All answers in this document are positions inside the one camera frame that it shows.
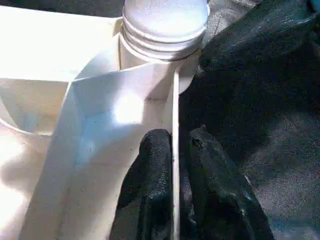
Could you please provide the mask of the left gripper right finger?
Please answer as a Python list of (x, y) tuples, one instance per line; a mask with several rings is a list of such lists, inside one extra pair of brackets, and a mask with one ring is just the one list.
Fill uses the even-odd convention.
[(198, 239), (275, 238), (251, 184), (214, 136), (204, 127), (181, 131), (179, 150), (188, 174)]

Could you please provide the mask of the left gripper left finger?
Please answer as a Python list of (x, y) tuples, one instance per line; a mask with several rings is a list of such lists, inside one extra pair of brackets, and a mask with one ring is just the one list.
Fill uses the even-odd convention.
[(168, 240), (172, 225), (171, 135), (148, 131), (121, 184), (111, 240)]

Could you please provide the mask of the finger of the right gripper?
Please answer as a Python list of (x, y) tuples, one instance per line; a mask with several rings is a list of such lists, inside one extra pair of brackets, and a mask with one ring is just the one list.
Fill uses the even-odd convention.
[(205, 45), (199, 66), (213, 72), (293, 52), (317, 20), (316, 0), (263, 0)]

